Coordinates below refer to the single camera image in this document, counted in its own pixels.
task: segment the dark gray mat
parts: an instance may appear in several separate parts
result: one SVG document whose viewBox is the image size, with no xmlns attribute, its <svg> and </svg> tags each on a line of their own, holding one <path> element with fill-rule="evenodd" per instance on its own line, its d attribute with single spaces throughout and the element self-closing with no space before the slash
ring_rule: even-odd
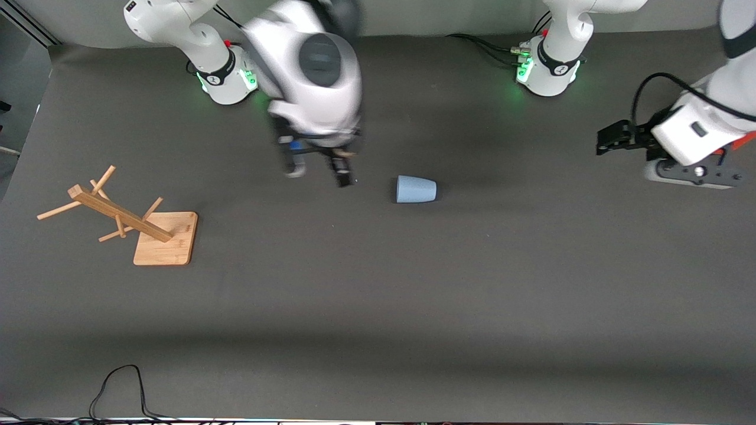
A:
<svg viewBox="0 0 756 425">
<path fill-rule="evenodd" d="M 214 105 L 178 50 L 57 52 L 0 206 L 2 404 L 83 414 L 135 362 L 180 416 L 754 423 L 756 181 L 593 155 L 645 75 L 723 63 L 715 32 L 600 34 L 559 98 L 463 40 L 359 53 L 370 144 L 340 190 L 318 157 L 285 179 L 260 97 Z M 654 84 L 641 116 L 676 98 Z M 756 174 L 753 147 L 736 161 Z M 91 211 L 36 221 L 111 163 L 114 200 L 200 214 L 189 266 L 133 266 Z M 443 201 L 389 202 L 400 173 Z M 135 385 L 101 414 L 137 414 Z"/>
</svg>

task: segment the wooden base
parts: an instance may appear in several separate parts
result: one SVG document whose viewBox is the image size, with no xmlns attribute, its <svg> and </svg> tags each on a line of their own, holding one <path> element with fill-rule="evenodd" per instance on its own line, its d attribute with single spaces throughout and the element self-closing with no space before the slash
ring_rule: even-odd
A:
<svg viewBox="0 0 756 425">
<path fill-rule="evenodd" d="M 197 213 L 153 212 L 147 221 L 167 230 L 173 236 L 160 242 L 149 234 L 140 233 L 134 253 L 136 265 L 186 265 L 191 259 L 194 233 L 197 230 Z"/>
</svg>

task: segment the wooden mug tree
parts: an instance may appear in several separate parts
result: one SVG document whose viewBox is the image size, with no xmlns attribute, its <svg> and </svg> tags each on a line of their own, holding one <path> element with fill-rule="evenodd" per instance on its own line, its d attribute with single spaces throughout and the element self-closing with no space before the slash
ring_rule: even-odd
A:
<svg viewBox="0 0 756 425">
<path fill-rule="evenodd" d="M 68 195 L 73 199 L 73 202 L 40 214 L 37 219 L 44 220 L 79 205 L 88 206 L 98 213 L 116 220 L 118 230 L 101 237 L 100 242 L 116 236 L 126 237 L 127 231 L 136 230 L 140 232 L 137 249 L 134 252 L 134 264 L 188 264 L 194 245 L 194 234 L 197 230 L 197 214 L 191 211 L 155 212 L 155 209 L 163 201 L 161 197 L 158 197 L 140 218 L 133 212 L 114 203 L 103 191 L 107 179 L 115 171 L 116 167 L 110 166 L 99 181 L 90 180 L 89 183 L 93 187 L 91 190 L 84 189 L 80 185 L 73 186 L 68 190 Z"/>
</svg>

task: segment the overturned cup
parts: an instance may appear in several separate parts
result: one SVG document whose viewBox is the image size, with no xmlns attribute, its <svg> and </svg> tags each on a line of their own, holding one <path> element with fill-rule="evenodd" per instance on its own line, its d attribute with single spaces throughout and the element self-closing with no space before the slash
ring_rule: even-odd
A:
<svg viewBox="0 0 756 425">
<path fill-rule="evenodd" d="M 400 175 L 396 180 L 396 203 L 422 203 L 434 201 L 436 183 L 427 178 Z"/>
</svg>

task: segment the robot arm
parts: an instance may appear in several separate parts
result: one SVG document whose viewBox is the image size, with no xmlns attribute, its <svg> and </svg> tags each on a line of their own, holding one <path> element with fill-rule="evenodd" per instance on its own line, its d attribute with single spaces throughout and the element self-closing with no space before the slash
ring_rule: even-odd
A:
<svg viewBox="0 0 756 425">
<path fill-rule="evenodd" d="M 517 76 L 531 92 L 556 96 L 575 80 L 579 57 L 593 35 L 589 14 L 622 14 L 640 9 L 647 0 L 544 0 L 553 22 L 548 35 L 536 35 L 520 48 L 535 51 Z"/>
<path fill-rule="evenodd" d="M 356 0 L 280 0 L 243 28 L 289 177 L 304 173 L 302 153 L 317 151 L 339 186 L 352 183 L 362 79 L 350 41 L 359 20 Z"/>
<path fill-rule="evenodd" d="M 215 30 L 196 23 L 218 0 L 129 0 L 123 16 L 132 32 L 151 43 L 173 45 L 197 68 L 203 89 L 219 104 L 235 104 L 257 87 L 241 47 L 227 46 Z"/>
<path fill-rule="evenodd" d="M 649 76 L 639 94 L 656 76 L 686 91 L 646 124 L 623 120 L 599 132 L 597 154 L 645 148 L 653 181 L 720 189 L 742 182 L 725 155 L 756 134 L 756 2 L 723 0 L 719 24 L 727 63 L 693 87 L 669 74 Z"/>
</svg>

